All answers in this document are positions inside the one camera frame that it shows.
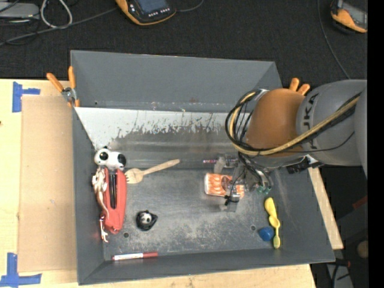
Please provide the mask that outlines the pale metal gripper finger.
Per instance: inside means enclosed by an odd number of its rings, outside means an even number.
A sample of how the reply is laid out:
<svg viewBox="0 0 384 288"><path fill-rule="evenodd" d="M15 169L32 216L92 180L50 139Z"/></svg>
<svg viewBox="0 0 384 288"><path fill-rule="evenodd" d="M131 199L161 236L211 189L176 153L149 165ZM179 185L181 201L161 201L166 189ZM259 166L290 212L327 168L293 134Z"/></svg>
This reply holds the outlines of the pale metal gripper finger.
<svg viewBox="0 0 384 288"><path fill-rule="evenodd" d="M236 164L236 158L220 156L214 164L214 173L221 173L223 169L233 169Z"/></svg>
<svg viewBox="0 0 384 288"><path fill-rule="evenodd" d="M237 209L237 205L240 201L240 194L238 193L236 188L231 188L228 193L225 195L225 211L227 212L235 212Z"/></svg>

